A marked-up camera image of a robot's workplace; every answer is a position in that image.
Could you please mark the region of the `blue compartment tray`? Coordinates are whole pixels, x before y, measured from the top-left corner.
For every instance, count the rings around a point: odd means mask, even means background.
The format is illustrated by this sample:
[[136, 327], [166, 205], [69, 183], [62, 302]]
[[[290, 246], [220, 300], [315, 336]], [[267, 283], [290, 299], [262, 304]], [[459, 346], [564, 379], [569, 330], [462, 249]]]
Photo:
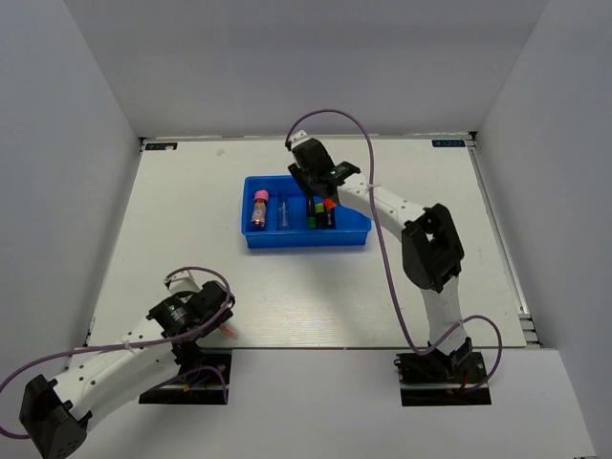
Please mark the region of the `blue compartment tray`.
[[[260, 189], [269, 192], [267, 223], [263, 230], [251, 228], [254, 194]], [[291, 228], [277, 227], [278, 199], [289, 197]], [[349, 208], [335, 208], [334, 229], [307, 229], [306, 196], [290, 175], [250, 176], [245, 179], [242, 198], [241, 230], [251, 249], [292, 247], [362, 246], [366, 243], [371, 220]]]

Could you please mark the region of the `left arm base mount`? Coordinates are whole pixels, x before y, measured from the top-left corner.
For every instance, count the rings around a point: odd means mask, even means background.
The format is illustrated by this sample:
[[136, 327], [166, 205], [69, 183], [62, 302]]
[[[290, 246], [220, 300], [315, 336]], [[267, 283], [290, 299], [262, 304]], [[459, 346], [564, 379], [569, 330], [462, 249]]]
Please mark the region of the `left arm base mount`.
[[182, 365], [170, 384], [141, 394], [139, 404], [225, 405], [230, 394], [231, 350], [202, 353], [193, 364]]

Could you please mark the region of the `left corner label sticker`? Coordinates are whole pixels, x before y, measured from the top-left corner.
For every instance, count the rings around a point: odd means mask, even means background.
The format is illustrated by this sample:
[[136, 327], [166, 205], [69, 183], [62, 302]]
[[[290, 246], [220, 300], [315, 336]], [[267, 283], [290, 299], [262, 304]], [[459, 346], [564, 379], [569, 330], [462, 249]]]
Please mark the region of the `left corner label sticker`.
[[176, 142], [148, 142], [144, 146], [145, 151], [173, 151], [177, 148]]

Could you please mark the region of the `orange highlighter black body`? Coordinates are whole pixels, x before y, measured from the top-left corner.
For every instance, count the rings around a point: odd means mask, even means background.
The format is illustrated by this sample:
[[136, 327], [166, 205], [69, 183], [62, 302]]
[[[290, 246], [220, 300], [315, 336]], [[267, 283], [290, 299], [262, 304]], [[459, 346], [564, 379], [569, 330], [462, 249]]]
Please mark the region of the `orange highlighter black body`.
[[326, 216], [326, 228], [334, 229], [336, 227], [335, 223], [335, 204], [331, 200], [324, 200], [323, 205], [325, 207], [325, 216]]

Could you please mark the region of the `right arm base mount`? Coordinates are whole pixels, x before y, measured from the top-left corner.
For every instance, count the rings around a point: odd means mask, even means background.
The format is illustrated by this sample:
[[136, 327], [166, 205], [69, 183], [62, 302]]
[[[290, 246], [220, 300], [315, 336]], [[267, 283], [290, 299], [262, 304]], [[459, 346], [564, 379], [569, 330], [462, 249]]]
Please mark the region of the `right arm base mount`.
[[394, 360], [399, 374], [401, 402], [404, 407], [491, 405], [483, 356], [472, 352], [451, 375], [438, 367], [429, 356], [397, 354]]

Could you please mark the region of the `right corner label sticker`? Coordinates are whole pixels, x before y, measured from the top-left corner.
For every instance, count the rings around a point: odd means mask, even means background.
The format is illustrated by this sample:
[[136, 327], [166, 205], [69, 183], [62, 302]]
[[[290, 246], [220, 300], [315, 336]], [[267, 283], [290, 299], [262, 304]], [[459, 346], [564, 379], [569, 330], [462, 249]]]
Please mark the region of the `right corner label sticker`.
[[458, 139], [435, 139], [431, 141], [434, 148], [464, 148], [464, 140]]

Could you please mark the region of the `pink-capped marker tube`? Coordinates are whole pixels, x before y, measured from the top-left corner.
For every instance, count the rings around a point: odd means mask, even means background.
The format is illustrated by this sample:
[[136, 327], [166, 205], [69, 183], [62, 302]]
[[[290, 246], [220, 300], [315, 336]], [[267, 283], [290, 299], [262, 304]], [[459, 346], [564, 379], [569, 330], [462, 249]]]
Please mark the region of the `pink-capped marker tube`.
[[263, 230], [266, 227], [269, 198], [269, 192], [266, 189], [255, 192], [251, 214], [251, 228], [253, 230]]

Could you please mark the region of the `green highlighter black body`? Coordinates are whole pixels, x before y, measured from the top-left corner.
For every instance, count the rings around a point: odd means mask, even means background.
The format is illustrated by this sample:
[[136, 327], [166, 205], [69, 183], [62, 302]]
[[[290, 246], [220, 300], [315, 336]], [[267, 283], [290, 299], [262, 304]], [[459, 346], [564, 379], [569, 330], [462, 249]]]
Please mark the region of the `green highlighter black body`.
[[316, 203], [313, 197], [306, 198], [306, 222], [308, 230], [317, 228]]

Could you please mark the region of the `clear spray bottle blue cap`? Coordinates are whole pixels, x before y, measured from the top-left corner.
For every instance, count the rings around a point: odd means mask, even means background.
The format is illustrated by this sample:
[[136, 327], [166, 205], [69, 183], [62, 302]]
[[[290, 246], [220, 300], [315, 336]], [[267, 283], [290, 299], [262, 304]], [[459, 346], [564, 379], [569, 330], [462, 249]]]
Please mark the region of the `clear spray bottle blue cap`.
[[291, 228], [289, 197], [282, 193], [278, 199], [277, 207], [277, 227], [279, 230], [289, 230]]

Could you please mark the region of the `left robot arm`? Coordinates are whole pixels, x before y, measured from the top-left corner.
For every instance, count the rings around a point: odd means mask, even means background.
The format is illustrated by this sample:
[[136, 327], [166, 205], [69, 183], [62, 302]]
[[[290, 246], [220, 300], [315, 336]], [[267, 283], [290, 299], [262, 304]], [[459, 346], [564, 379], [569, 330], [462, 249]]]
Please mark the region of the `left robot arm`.
[[24, 389], [19, 420], [44, 458], [66, 458], [89, 429], [142, 393], [177, 377], [196, 379], [204, 364], [197, 344], [232, 316], [235, 297], [217, 281], [181, 291], [153, 307], [113, 351]]

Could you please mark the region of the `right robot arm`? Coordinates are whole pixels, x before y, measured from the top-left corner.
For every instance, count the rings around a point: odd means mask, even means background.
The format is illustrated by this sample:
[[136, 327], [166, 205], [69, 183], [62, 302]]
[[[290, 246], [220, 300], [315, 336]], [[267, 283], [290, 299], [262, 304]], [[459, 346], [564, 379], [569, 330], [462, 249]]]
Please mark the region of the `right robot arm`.
[[321, 198], [328, 208], [355, 210], [400, 241], [404, 273], [420, 289], [426, 307], [427, 343], [433, 348], [426, 357], [439, 379], [456, 380], [467, 368], [472, 345], [458, 295], [465, 252], [448, 208], [426, 208], [374, 186], [357, 166], [335, 164], [321, 141], [304, 131], [285, 146], [295, 159], [289, 171], [306, 195]]

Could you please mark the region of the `yellow highlighter black body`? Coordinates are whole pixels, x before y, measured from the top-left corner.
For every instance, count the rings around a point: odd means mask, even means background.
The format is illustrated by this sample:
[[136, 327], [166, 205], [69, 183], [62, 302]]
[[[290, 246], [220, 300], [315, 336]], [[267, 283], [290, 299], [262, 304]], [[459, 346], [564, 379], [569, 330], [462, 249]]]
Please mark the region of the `yellow highlighter black body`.
[[316, 228], [324, 230], [327, 228], [326, 209], [323, 203], [315, 204]]

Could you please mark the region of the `corner label sticker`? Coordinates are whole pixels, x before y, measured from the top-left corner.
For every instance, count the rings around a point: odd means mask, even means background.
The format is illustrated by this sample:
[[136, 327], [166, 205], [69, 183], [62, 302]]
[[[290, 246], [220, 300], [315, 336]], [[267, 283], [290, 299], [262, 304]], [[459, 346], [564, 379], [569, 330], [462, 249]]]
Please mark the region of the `corner label sticker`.
[[434, 148], [464, 148], [464, 140], [458, 139], [435, 139], [431, 141]]
[[176, 142], [148, 142], [144, 146], [145, 151], [173, 151], [177, 148]]

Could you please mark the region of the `slim pink highlighter pen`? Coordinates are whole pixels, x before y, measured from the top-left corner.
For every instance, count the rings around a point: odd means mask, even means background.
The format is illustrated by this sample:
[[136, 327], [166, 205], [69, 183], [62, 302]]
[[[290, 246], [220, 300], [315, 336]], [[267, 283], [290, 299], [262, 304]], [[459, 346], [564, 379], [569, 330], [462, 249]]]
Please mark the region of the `slim pink highlighter pen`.
[[240, 337], [239, 332], [232, 326], [223, 324], [219, 326], [219, 330], [231, 339], [238, 340]]

